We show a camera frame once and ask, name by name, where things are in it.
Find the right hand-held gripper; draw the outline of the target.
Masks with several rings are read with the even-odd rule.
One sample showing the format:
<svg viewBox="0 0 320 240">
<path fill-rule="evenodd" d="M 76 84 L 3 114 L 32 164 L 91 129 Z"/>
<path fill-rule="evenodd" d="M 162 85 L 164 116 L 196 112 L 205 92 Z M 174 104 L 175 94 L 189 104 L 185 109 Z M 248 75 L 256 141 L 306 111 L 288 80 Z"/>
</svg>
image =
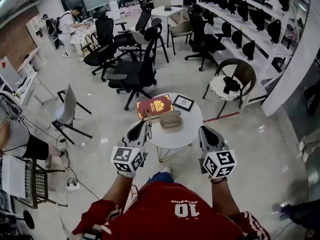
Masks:
<svg viewBox="0 0 320 240">
<path fill-rule="evenodd" d="M 211 178 L 231 175 L 237 166 L 237 159 L 232 149 L 222 150 L 226 145 L 223 136 L 213 128 L 202 125 L 198 137 L 203 157 L 199 159 L 201 173 L 209 174 Z"/>
</svg>

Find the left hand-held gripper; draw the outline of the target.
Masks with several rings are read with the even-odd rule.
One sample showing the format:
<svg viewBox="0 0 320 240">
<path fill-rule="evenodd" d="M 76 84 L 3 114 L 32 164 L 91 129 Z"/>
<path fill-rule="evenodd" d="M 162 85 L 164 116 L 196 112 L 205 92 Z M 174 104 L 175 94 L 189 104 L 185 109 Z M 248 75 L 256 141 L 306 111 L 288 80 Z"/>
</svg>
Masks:
<svg viewBox="0 0 320 240">
<path fill-rule="evenodd" d="M 110 161 L 119 173 L 136 173 L 143 167 L 147 153 L 145 142 L 147 140 L 147 123 L 139 121 L 128 128 L 129 142 L 119 141 L 112 149 Z"/>
</svg>

